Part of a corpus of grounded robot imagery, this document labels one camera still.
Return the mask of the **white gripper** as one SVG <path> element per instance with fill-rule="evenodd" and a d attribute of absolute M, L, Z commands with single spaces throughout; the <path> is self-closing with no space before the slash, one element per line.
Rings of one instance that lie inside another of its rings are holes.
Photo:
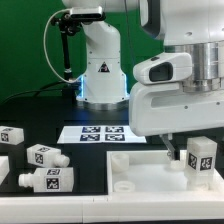
<path fill-rule="evenodd" d="M 137 136 L 161 135 L 174 160 L 171 134 L 224 127 L 224 90 L 184 93 L 179 83 L 136 83 L 130 93 L 129 126 Z"/>

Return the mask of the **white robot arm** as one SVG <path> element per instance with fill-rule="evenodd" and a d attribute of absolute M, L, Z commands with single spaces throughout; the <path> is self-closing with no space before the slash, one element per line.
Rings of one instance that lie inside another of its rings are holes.
<path fill-rule="evenodd" d="M 163 52 L 135 64 L 129 126 L 138 136 L 224 126 L 224 0 L 63 0 L 70 15 L 137 9 Z"/>

